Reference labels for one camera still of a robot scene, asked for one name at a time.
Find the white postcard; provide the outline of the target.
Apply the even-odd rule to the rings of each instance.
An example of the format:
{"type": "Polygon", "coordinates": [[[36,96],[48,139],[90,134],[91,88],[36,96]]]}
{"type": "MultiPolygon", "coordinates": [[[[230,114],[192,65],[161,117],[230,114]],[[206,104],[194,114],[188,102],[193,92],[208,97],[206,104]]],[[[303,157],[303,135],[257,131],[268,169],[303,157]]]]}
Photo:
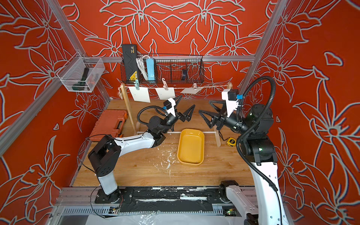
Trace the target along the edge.
{"type": "Polygon", "coordinates": [[[175,90],[172,87],[165,88],[155,88],[155,91],[160,100],[168,100],[169,98],[175,98],[175,90]]]}
{"type": "Polygon", "coordinates": [[[135,86],[133,86],[133,87],[129,87],[129,90],[134,101],[145,102],[145,103],[151,102],[148,88],[139,87],[137,89],[135,86]]]}
{"type": "Polygon", "coordinates": [[[197,87],[196,89],[195,88],[184,88],[181,93],[182,94],[197,94],[199,93],[200,91],[202,90],[201,87],[197,87]]]}

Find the green clothespin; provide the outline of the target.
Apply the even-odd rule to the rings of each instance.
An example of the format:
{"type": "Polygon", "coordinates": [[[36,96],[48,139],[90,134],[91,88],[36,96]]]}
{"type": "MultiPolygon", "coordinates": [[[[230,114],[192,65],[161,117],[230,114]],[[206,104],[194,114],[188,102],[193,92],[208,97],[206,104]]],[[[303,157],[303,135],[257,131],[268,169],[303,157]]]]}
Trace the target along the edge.
{"type": "Polygon", "coordinates": [[[137,80],[137,79],[135,80],[135,88],[136,88],[137,91],[140,90],[139,80],[137,80]]]}

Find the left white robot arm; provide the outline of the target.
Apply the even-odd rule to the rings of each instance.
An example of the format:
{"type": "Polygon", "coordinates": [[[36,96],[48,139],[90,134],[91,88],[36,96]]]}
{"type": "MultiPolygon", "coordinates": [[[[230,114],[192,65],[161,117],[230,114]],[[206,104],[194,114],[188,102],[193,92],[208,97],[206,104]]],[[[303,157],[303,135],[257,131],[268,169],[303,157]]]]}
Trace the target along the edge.
{"type": "Polygon", "coordinates": [[[181,96],[170,98],[163,103],[162,107],[147,106],[140,110],[137,120],[147,127],[144,133],[122,138],[105,135],[90,151],[88,159],[107,197],[120,194],[113,172],[119,157],[161,145],[166,139],[165,134],[170,130],[173,131],[177,121],[189,122],[191,120],[195,105],[185,112],[179,112],[177,106],[181,99],[181,96]]]}

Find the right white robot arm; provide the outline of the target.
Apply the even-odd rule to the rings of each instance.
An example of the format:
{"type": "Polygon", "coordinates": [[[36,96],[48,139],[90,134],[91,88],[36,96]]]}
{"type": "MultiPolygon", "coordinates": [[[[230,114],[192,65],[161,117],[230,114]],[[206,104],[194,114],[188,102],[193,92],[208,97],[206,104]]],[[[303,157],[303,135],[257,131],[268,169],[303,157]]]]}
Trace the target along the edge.
{"type": "Polygon", "coordinates": [[[239,134],[236,149],[249,166],[255,185],[257,203],[252,203],[235,181],[222,181],[219,192],[222,201],[232,203],[245,225],[288,225],[278,184],[278,159],[275,146],[267,136],[274,123],[272,109],[256,104],[246,117],[227,113],[224,100],[211,100],[213,112],[200,110],[206,124],[221,130],[228,127],[239,134]]]}

